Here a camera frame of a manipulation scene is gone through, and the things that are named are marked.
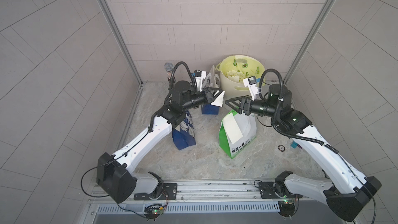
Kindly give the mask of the white takeout receipt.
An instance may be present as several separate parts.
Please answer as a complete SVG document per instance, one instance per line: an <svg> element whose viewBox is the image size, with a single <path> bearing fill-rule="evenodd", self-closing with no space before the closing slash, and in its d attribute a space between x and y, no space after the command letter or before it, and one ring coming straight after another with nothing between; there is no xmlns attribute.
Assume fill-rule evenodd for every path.
<svg viewBox="0 0 398 224"><path fill-rule="evenodd" d="M211 102L211 105L213 106L217 106L217 107L222 107L223 103L224 103L224 95L225 92L224 91L218 91L215 95L214 95L214 100Z"/></svg>

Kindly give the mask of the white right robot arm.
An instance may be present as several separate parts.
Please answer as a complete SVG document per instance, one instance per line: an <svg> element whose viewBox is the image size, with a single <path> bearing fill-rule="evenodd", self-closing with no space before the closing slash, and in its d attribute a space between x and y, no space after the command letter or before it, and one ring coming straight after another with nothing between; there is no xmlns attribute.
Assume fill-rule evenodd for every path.
<svg viewBox="0 0 398 224"><path fill-rule="evenodd" d="M231 98L226 105L239 114L270 117L274 130L301 146L329 178L321 181L284 171L275 178L275 194L280 198L296 195L311 198L327 205L340 219L354 222L363 208L375 201L381 182L353 167L322 137L308 117L291 106L292 92L277 70L265 70L260 79L250 77L245 86L252 95Z"/></svg>

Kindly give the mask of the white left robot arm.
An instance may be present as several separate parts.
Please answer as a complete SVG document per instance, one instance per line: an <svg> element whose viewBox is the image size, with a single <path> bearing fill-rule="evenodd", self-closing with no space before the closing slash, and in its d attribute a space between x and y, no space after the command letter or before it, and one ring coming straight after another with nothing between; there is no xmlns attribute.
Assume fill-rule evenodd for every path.
<svg viewBox="0 0 398 224"><path fill-rule="evenodd" d="M140 161L183 122L188 110L207 104L223 105L225 92L221 88L202 86L203 71L189 72L189 81L176 82L176 69L181 65L187 67L185 62L174 66L169 79L169 93L163 106L151 116L147 129L113 154L102 154L97 161L96 183L118 204L132 194L149 194L158 198L163 180L152 172L136 173Z"/></svg>

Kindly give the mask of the green white paper bag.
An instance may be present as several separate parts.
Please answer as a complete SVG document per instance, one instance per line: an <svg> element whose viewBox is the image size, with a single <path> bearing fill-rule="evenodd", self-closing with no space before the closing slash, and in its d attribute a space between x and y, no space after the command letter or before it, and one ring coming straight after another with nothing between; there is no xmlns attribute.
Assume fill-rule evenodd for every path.
<svg viewBox="0 0 398 224"><path fill-rule="evenodd" d="M231 158L235 158L244 147L257 136L254 114L239 114L230 111L221 121L219 146Z"/></svg>

